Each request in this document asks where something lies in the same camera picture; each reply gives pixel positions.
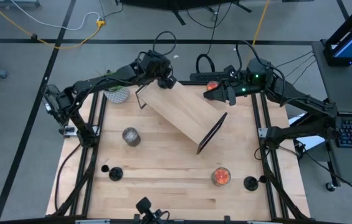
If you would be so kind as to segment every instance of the wooden table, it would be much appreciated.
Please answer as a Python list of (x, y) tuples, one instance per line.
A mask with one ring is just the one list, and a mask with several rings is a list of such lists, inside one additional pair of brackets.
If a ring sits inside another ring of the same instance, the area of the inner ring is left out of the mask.
[[(204, 86), (188, 88), (203, 98)], [(259, 110), (262, 111), (260, 97), (258, 101)], [(85, 120), (88, 119), (91, 102), (90, 96), (80, 109)], [(254, 151), (259, 144), (251, 98), (239, 97), (235, 106), (219, 101), (209, 102), (229, 115), (199, 155), (196, 154), (195, 142), (149, 106), (141, 110), (134, 94), (120, 105), (108, 102), (88, 217), (132, 219), (138, 213), (136, 203), (143, 197), (148, 197), (152, 210), (169, 210), (170, 219), (223, 220), (224, 215), (229, 215), (231, 220), (270, 220), (265, 185), (260, 184), (255, 192), (249, 192), (243, 185), (247, 176), (259, 178), (263, 175), (261, 161), (254, 159)], [(268, 103), (268, 106), (272, 125), (287, 127), (285, 108), (280, 108), (275, 103)], [(265, 126), (263, 114), (260, 116), (262, 126)], [(127, 127), (134, 127), (139, 131), (139, 146), (129, 147), (122, 139), (121, 134)], [(59, 166), (77, 144), (77, 138), (65, 139)], [(293, 149), (291, 140), (284, 141), (281, 145)], [(81, 151), (79, 149), (67, 161), (62, 171), (59, 205), (75, 185)], [(277, 155), (285, 191), (309, 217), (296, 156), (283, 150), (278, 150)], [(124, 172), (122, 180), (110, 181), (108, 173), (101, 172), (101, 166), (105, 164), (109, 167), (121, 167)], [(218, 167), (229, 169), (232, 176), (230, 183), (222, 187), (216, 187), (211, 182), (211, 174)], [(277, 215), (280, 217), (278, 194), (274, 188), (273, 192)], [(78, 213), (81, 211), (84, 190), (80, 195)], [(53, 212), (54, 187), (47, 214)]]

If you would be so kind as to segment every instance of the chair wheel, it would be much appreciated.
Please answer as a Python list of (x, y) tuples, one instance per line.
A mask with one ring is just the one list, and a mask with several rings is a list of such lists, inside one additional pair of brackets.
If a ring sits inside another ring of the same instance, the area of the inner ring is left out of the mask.
[(334, 192), (336, 190), (336, 187), (332, 184), (332, 182), (326, 183), (325, 187), (329, 192)]

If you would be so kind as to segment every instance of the floor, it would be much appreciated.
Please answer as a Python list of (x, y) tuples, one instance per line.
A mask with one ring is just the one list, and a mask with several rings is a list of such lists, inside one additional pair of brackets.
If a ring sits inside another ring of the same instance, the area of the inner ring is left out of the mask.
[[(41, 7), (25, 6), (28, 13), (44, 22), (61, 24), (71, 0), (40, 0)], [(105, 13), (119, 10), (112, 0), (102, 0)], [(251, 8), (248, 14), (232, 6), (224, 22), (216, 29), (215, 39), (253, 39), (265, 4), (263, 0), (244, 1)], [(352, 13), (352, 0), (343, 0), (347, 11)], [(40, 25), (27, 18), (20, 10), (8, 4), (0, 9), (25, 29), (43, 39), (56, 39), (59, 29)], [(222, 6), (220, 17), (228, 8)], [(92, 11), (102, 13), (98, 0), (77, 0), (70, 17), (69, 27), (78, 27), (84, 14)], [(211, 13), (205, 9), (192, 9), (191, 15), (211, 26)], [(178, 39), (209, 39), (211, 30), (205, 29), (180, 12), (187, 25), (181, 26), (173, 13), (140, 7), (124, 6), (124, 11), (107, 17), (107, 24), (95, 39), (153, 39), (163, 30), (173, 31)], [(64, 39), (84, 39), (95, 29), (95, 15), (87, 17), (80, 31), (67, 31)], [(343, 23), (342, 13), (336, 0), (315, 0), (313, 2), (282, 3), (271, 1), (262, 24), (258, 40), (320, 40), (329, 37)], [(0, 39), (26, 39), (27, 36), (0, 16)], [(170, 45), (158, 46), (164, 52)], [(97, 76), (106, 69), (116, 70), (130, 63), (141, 50), (151, 45), (143, 44), (86, 44), (72, 50), (60, 50), (49, 83), (63, 89), (77, 80)], [(188, 80), (195, 71), (196, 57), (207, 51), (207, 45), (178, 44), (169, 55), (174, 74), (179, 80)], [(258, 45), (260, 57), (277, 65), (311, 50), (310, 46)], [(251, 57), (248, 48), (241, 47), (244, 65)], [(0, 44), (0, 69), (9, 72), (6, 79), (0, 79), (0, 192), (7, 177), (11, 162), (26, 126), (36, 98), (40, 82), (47, 70), (52, 48), (43, 44)], [(237, 57), (233, 45), (213, 45), (210, 56), (218, 70), (233, 64)], [(310, 58), (287, 80), (294, 82), (304, 68), (314, 59)], [(289, 73), (300, 62), (282, 67)], [(204, 62), (201, 71), (209, 71)], [(314, 63), (295, 84), (300, 91), (324, 99), (326, 93), (318, 67)], [(288, 115), (301, 111), (287, 106)], [(40, 105), (24, 157), (12, 186), (1, 220), (43, 217), (54, 181), (55, 170), (62, 147), (58, 125)], [(329, 193), (324, 188), (330, 181), (329, 174), (310, 160), (301, 161), (301, 172), (313, 218), (329, 222), (352, 223), (352, 189), (343, 185)]]

